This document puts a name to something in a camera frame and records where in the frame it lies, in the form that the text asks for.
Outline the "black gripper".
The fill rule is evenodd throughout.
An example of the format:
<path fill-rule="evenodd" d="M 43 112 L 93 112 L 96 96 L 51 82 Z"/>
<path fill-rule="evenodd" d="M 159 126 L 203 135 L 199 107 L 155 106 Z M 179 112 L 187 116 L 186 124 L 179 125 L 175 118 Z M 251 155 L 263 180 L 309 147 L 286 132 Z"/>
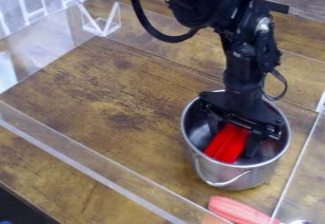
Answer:
<path fill-rule="evenodd" d="M 211 134 L 215 136 L 223 124 L 231 123 L 250 131 L 246 139 L 243 155 L 253 158 L 259 150 L 263 139 L 278 140 L 283 133 L 285 116 L 275 106 L 258 99 L 255 102 L 227 100 L 227 92 L 203 91 L 199 94 L 199 106 L 207 114 Z"/>

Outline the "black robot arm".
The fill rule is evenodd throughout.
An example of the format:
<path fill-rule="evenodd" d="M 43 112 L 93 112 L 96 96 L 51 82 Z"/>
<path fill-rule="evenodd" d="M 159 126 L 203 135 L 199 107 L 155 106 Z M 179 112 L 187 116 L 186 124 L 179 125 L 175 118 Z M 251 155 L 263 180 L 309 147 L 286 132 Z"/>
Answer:
<path fill-rule="evenodd" d="M 275 67 L 282 52 L 270 15 L 274 4 L 263 0 L 164 0 L 178 22 L 188 27 L 182 35 L 166 35 L 151 25 L 140 1 L 131 2 L 143 28 L 167 43 L 183 42 L 202 28 L 219 34 L 226 55 L 225 90 L 199 95 L 213 131 L 203 153 L 226 163 L 253 157 L 262 141 L 277 140 L 285 127 L 285 119 L 266 104 L 279 98 L 263 91 L 265 76 L 281 76 Z"/>

